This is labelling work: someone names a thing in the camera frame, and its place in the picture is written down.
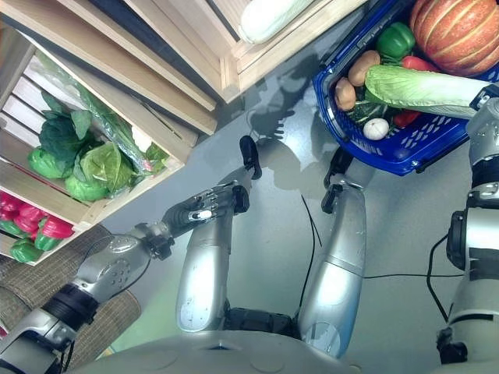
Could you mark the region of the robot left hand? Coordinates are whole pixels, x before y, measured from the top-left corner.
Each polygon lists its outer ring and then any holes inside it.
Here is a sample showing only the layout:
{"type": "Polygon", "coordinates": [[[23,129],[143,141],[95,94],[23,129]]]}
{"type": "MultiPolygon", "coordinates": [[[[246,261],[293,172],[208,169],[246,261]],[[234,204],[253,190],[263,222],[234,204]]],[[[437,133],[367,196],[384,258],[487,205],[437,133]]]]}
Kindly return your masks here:
{"type": "Polygon", "coordinates": [[[235,181],[216,185],[170,207],[161,221],[173,238],[235,212],[235,181]]]}

